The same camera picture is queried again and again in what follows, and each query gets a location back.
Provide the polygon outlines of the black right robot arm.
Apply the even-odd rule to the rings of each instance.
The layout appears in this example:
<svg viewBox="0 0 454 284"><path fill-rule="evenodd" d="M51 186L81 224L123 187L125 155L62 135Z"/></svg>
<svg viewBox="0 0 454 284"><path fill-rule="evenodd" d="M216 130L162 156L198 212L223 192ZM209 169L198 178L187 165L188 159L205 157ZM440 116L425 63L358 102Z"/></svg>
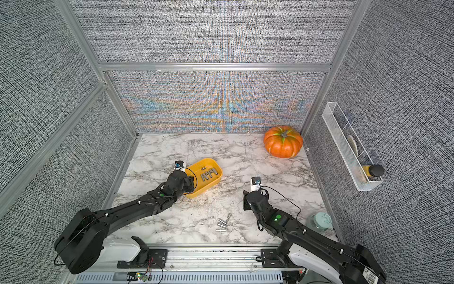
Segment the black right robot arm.
<svg viewBox="0 0 454 284"><path fill-rule="evenodd" d="M303 267L332 284L384 284L386 274L364 246L349 247L304 226L275 209L267 194L244 191L244 210L251 210L258 228L281 239L271 261L283 267Z"/></svg>

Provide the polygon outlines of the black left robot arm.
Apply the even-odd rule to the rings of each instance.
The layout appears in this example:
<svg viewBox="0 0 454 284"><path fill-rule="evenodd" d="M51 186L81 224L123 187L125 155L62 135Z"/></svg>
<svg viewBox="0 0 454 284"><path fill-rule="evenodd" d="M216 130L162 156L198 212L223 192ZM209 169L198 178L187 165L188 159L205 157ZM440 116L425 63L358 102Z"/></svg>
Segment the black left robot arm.
<svg viewBox="0 0 454 284"><path fill-rule="evenodd" d="M88 270L99 259L110 234L171 208L183 195L194 192L195 181L196 177L175 170L167 181L131 202L100 211L80 210L54 243L61 265L73 275Z"/></svg>

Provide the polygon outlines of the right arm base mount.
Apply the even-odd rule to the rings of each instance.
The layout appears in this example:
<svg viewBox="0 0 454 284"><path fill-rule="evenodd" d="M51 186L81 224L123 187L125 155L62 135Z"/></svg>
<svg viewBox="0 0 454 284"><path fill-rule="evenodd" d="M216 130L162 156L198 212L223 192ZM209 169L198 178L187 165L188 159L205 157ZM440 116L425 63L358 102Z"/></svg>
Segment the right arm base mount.
<svg viewBox="0 0 454 284"><path fill-rule="evenodd" d="M288 241L282 241L277 248L265 248L261 249L259 256L255 258L257 262L261 262L264 268L293 268L297 267L290 257L290 248L292 243Z"/></svg>

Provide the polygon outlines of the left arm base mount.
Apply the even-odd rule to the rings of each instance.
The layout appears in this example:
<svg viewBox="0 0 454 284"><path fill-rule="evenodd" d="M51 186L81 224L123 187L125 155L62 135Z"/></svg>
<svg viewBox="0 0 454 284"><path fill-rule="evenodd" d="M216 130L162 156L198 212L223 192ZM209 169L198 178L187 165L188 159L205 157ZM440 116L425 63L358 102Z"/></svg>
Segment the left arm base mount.
<svg viewBox="0 0 454 284"><path fill-rule="evenodd" d="M132 236L131 239L133 240L132 244L138 247L139 251L134 254L132 260L119 260L117 263L118 269L147 268L149 265L156 265L160 268L165 267L169 252L167 249L151 249L137 236Z"/></svg>

